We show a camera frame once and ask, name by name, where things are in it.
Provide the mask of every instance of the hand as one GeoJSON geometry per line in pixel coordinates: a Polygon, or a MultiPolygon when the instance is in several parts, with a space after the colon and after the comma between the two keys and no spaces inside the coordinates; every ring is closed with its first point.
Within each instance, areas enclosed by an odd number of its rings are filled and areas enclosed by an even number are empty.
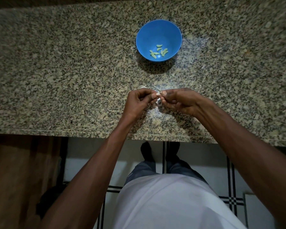
{"type": "Polygon", "coordinates": [[[148,104],[155,104],[158,99],[156,94],[156,91],[147,88],[130,91],[120,121],[133,126],[143,115],[148,104]]]}
{"type": "Polygon", "coordinates": [[[163,106],[196,117],[200,104],[208,99],[190,88],[169,89],[160,92],[163,106]]]}

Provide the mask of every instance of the plastic bowl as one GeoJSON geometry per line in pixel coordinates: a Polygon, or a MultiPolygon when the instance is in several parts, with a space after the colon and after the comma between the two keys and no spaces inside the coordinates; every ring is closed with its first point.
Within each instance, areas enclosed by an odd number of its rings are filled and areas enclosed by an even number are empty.
{"type": "Polygon", "coordinates": [[[163,62],[173,57],[179,51],[182,43],[182,35],[179,28],[166,20],[154,20],[146,23],[139,30],[136,45],[139,53],[149,61],[163,62]],[[157,51],[157,45],[163,45],[162,49],[167,48],[168,53],[164,57],[156,55],[156,59],[150,55],[150,51],[157,51]]]}

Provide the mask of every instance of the countertop edge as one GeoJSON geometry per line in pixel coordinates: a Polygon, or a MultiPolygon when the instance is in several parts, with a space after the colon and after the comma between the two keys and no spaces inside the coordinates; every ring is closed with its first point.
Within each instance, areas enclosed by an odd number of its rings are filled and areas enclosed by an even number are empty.
{"type": "MultiPolygon", "coordinates": [[[[0,128],[0,134],[107,138],[110,133],[109,132],[81,132],[81,131],[55,131],[55,130],[0,128]]],[[[127,139],[217,144],[217,141],[213,137],[201,137],[201,136],[128,134],[127,139]]],[[[286,140],[267,140],[267,139],[262,139],[262,140],[272,146],[286,147],[286,140]]]]}

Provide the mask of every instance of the pants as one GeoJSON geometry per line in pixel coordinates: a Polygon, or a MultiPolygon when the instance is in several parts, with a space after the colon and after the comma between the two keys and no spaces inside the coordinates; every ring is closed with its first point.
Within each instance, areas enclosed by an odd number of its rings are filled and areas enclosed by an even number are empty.
{"type": "MultiPolygon", "coordinates": [[[[183,160],[179,160],[176,163],[172,163],[168,161],[166,168],[167,168],[167,173],[177,173],[177,174],[182,174],[185,176],[190,176],[190,177],[196,178],[208,184],[206,180],[197,171],[193,170],[190,167],[190,165],[183,160]]],[[[135,180],[136,178],[145,177],[145,176],[154,175],[154,174],[159,174],[159,173],[156,173],[155,162],[148,162],[148,161],[140,162],[139,164],[136,165],[133,171],[128,175],[124,185],[126,185],[128,182],[132,180],[135,180]]]]}

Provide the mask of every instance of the white shirt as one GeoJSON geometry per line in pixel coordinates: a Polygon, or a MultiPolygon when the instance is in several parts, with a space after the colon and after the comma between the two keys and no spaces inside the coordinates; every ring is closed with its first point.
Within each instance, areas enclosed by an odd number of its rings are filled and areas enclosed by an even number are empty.
{"type": "Polygon", "coordinates": [[[161,174],[137,178],[123,187],[113,228],[246,227],[203,181],[181,174],[161,174]]]}

